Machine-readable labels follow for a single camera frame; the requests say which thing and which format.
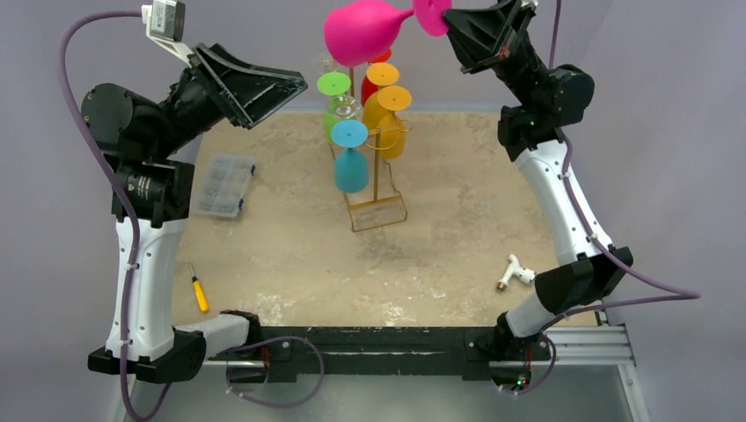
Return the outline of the pink wine glass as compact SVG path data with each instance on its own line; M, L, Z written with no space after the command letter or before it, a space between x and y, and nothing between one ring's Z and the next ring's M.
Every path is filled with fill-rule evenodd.
M432 37L445 35L443 14L452 5L450 0L412 1L409 8L400 9L386 1L353 1L325 17L326 49L340 65L356 67L392 47L409 18Z

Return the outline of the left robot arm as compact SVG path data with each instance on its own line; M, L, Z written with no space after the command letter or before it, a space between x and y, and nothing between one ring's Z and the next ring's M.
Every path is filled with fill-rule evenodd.
M257 356L262 336L249 312L226 310L192 326L172 322L179 242L190 214L194 166L173 155L223 120L251 129L307 89L293 70L243 62L223 46L199 44L167 97L150 100L118 84L92 88L84 125L113 172L119 241L117 306L91 371L168 384L193 379L202 362L231 350Z

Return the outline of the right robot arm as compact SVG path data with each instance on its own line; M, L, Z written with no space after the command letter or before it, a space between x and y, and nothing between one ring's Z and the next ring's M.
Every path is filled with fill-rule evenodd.
M572 64L546 65L530 42L533 1L500 1L485 9L449 8L447 35L465 74L491 70L517 99L501 109L500 145L532 188L548 221L557 266L540 273L534 291L498 316L489 348L514 358L556 317L608 296L633 262L596 222L570 164L563 129L582 120L593 78Z

